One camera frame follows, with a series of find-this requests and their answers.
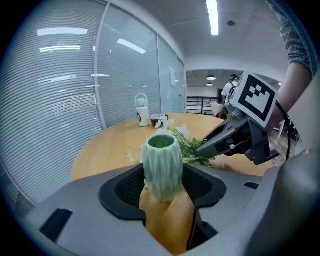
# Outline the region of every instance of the railing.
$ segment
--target railing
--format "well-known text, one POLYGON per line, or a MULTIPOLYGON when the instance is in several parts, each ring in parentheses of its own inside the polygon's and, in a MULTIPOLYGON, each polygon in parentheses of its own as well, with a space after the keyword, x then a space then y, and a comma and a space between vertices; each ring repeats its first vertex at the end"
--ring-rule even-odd
POLYGON ((191 114, 212 115, 211 102, 218 102, 218 97, 187 97, 186 112, 191 114))

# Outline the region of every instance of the glass wall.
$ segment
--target glass wall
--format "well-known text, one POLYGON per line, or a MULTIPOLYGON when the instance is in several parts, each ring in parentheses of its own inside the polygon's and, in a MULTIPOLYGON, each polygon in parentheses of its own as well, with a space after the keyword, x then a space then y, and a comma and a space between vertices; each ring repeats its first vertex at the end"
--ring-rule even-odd
POLYGON ((110 4, 102 20, 106 6, 44 1, 7 49, 0 70, 0 182, 15 206, 25 199, 23 206, 37 205, 68 183, 79 151, 105 124, 136 117, 136 94, 148 97, 150 115, 185 112, 176 53, 121 8, 110 4))
POLYGON ((177 55, 160 36, 158 36, 158 52, 161 111, 162 113, 185 113, 185 93, 182 92, 185 85, 184 76, 179 72, 177 55))
POLYGON ((34 204, 70 181, 78 152, 102 130, 92 70, 104 9, 86 0, 43 2, 2 61, 0 157, 34 204))
POLYGON ((107 127, 137 115, 139 93, 148 97, 150 115, 161 112, 157 34, 113 5, 103 22, 97 76, 107 127))

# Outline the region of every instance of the ribbed ceramic vase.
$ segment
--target ribbed ceramic vase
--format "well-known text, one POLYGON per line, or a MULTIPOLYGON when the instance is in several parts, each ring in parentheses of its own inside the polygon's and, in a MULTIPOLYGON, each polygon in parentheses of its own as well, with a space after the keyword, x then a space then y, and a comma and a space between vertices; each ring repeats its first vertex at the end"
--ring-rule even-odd
POLYGON ((171 135, 150 137, 143 146, 142 162, 149 191, 161 202, 172 201, 184 168, 178 140, 171 135))

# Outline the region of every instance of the wooden table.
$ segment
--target wooden table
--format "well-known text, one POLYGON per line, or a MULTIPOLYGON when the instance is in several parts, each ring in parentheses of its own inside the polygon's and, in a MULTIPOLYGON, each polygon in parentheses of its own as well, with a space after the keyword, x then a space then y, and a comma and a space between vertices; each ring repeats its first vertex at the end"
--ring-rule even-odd
MULTIPOLYGON (((168 115, 178 126, 186 124, 190 135, 197 139, 204 138, 223 122, 222 119, 200 114, 168 115)), ((125 153, 130 147, 138 150, 155 131, 151 125, 139 127, 134 118, 100 132, 79 152, 70 181, 131 166, 133 163, 125 153)), ((263 176, 272 167, 271 161, 256 166, 241 154, 231 157, 220 155, 213 162, 217 169, 255 176, 263 176)), ((146 213, 147 230, 159 243, 174 255, 186 251, 194 205, 183 186, 174 200, 167 203, 159 202, 145 187, 140 196, 140 209, 146 213)))

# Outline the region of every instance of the floor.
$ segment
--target floor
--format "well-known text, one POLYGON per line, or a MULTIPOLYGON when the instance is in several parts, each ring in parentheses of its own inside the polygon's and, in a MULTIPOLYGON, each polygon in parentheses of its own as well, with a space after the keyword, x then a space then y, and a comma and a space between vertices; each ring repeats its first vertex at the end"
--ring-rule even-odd
MULTIPOLYGON (((282 135, 278 138, 279 131, 273 130, 269 134, 269 142, 280 155, 272 160, 273 166, 282 166, 286 161, 287 148, 288 148, 288 134, 283 130, 282 135)), ((295 156, 297 142, 291 139, 291 152, 290 157, 295 156)))

